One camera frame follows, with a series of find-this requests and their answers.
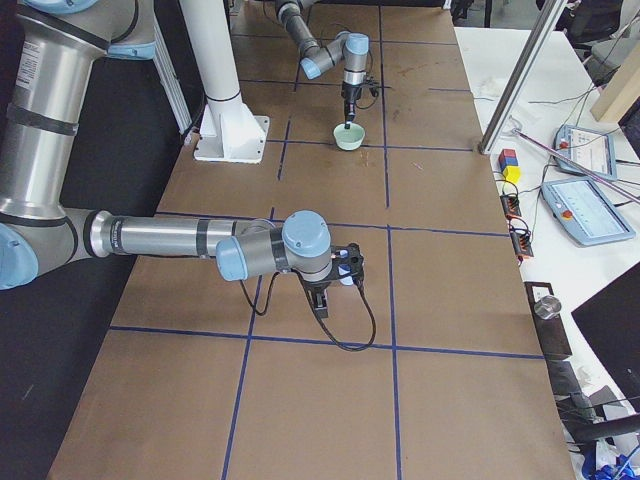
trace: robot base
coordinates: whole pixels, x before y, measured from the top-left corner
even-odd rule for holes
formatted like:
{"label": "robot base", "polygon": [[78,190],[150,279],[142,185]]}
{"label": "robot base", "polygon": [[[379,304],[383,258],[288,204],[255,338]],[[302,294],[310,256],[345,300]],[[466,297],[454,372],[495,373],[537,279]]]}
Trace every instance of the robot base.
{"label": "robot base", "polygon": [[[209,105],[205,107],[200,127],[200,141],[194,152],[196,160],[236,163],[262,161],[270,125],[269,117],[253,115],[246,105],[242,104],[242,107],[243,118],[240,126],[237,122],[225,122],[224,114],[221,115],[222,135],[216,132]],[[234,142],[234,136],[238,136],[239,141]]]}

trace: white surface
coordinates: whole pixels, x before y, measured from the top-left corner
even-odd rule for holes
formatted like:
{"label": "white surface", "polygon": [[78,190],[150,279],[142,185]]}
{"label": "white surface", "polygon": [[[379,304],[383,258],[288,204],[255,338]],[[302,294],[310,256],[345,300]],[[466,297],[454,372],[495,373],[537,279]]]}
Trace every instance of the white surface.
{"label": "white surface", "polygon": [[[478,118],[484,131],[496,108],[498,91],[503,90],[529,32],[456,28],[456,35],[471,91],[476,98]],[[577,100],[557,105],[530,102],[557,101],[576,97],[586,92],[590,85],[589,76],[565,36],[560,32],[554,32],[532,69],[513,115],[522,122],[524,133],[547,145],[552,145],[560,125],[565,122],[576,123],[580,107],[578,106],[570,117],[569,114]],[[617,128],[617,125],[596,122],[589,112],[598,96],[597,91],[589,94],[579,125],[609,132]],[[613,136],[616,157],[620,160],[637,162],[638,158],[624,135],[618,131]],[[503,137],[498,141],[491,155],[494,170],[499,170],[497,156],[503,148],[516,150],[522,171],[518,188],[522,191],[538,187],[548,156],[525,140]],[[618,175],[622,179],[638,182],[640,168],[619,164]],[[556,171],[555,168],[549,168],[546,180],[562,178],[570,178],[570,176]],[[637,187],[625,184],[620,186],[640,195]],[[622,201],[618,195],[604,187],[603,191],[613,203]],[[534,225],[536,198],[537,190],[520,197],[522,214],[530,227]],[[550,282],[555,295],[562,302],[561,315],[573,350],[570,361],[585,393],[590,394],[604,385],[609,385],[614,392],[621,395],[584,340],[573,321],[571,312],[640,261],[640,236],[619,243],[578,247],[558,221],[552,217],[542,198],[538,202],[537,209],[533,240],[535,257],[524,261],[520,269],[522,279]],[[619,211],[640,235],[640,206],[630,204],[621,207]]]}

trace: black chair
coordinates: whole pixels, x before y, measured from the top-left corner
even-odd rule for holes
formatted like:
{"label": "black chair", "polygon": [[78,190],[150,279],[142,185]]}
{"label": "black chair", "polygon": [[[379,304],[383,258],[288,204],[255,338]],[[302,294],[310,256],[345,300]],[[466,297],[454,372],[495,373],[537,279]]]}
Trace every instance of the black chair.
{"label": "black chair", "polygon": [[623,0],[582,0],[571,13],[567,38],[573,48],[591,50],[589,42],[608,39],[620,28]]}

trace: blue joint cap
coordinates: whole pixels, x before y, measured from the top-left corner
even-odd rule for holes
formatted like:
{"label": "blue joint cap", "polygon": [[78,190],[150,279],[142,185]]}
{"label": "blue joint cap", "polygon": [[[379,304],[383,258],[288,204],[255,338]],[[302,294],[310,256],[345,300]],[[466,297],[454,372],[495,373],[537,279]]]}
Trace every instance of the blue joint cap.
{"label": "blue joint cap", "polygon": [[314,62],[310,58],[303,58],[302,60],[300,60],[300,66],[304,70],[304,74],[309,80],[313,80],[314,78],[318,78],[320,75],[322,75],[322,72],[318,68],[316,62]]}
{"label": "blue joint cap", "polygon": [[350,33],[345,46],[354,55],[366,55],[369,53],[369,37],[364,33]]}
{"label": "blue joint cap", "polygon": [[306,258],[319,257],[331,247],[327,223],[310,210],[296,212],[285,220],[282,239],[289,250]]}
{"label": "blue joint cap", "polygon": [[24,0],[24,3],[52,15],[70,15],[93,7],[100,0]]}
{"label": "blue joint cap", "polygon": [[216,245],[216,263],[220,275],[228,282],[249,278],[247,261],[236,237],[220,240]]}
{"label": "blue joint cap", "polygon": [[0,223],[0,290],[19,287],[38,275],[38,257],[15,230]]}
{"label": "blue joint cap", "polygon": [[107,50],[107,57],[120,60],[151,60],[156,56],[156,42],[139,45],[114,44]]}

